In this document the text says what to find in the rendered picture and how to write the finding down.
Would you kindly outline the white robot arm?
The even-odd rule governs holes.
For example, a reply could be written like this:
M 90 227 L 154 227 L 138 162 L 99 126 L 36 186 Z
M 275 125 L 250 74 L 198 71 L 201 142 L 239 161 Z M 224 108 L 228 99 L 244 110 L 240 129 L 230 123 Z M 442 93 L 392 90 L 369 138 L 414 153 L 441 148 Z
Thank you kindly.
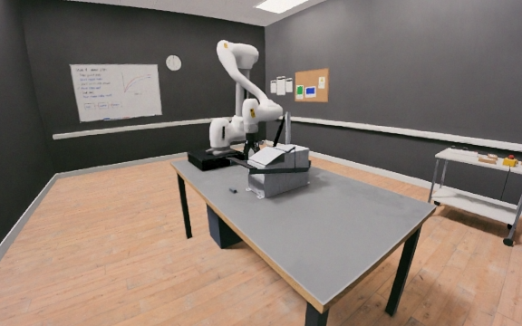
M 237 103 L 236 116 L 231 123 L 224 118 L 215 119 L 211 123 L 211 149 L 206 152 L 213 155 L 215 153 L 215 156 L 235 153 L 236 151 L 230 148 L 230 142 L 246 140 L 246 133 L 258 132 L 259 121 L 278 120 L 283 114 L 279 105 L 269 100 L 249 81 L 250 69 L 258 59 L 256 48 L 241 43 L 220 41 L 217 54 L 229 75 L 237 82 Z M 249 92 L 259 99 L 259 105 L 256 99 L 248 98 Z

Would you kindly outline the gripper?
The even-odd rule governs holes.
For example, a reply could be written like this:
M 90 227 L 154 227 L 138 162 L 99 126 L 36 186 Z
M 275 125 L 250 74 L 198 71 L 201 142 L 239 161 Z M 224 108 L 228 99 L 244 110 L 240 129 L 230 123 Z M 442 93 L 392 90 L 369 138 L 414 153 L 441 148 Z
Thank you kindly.
M 256 154 L 260 151 L 259 143 L 256 143 L 257 140 L 257 132 L 256 133 L 246 133 L 245 146 L 243 149 L 243 153 L 245 153 L 245 160 L 248 160 L 248 152 L 250 149 L 254 150 Z

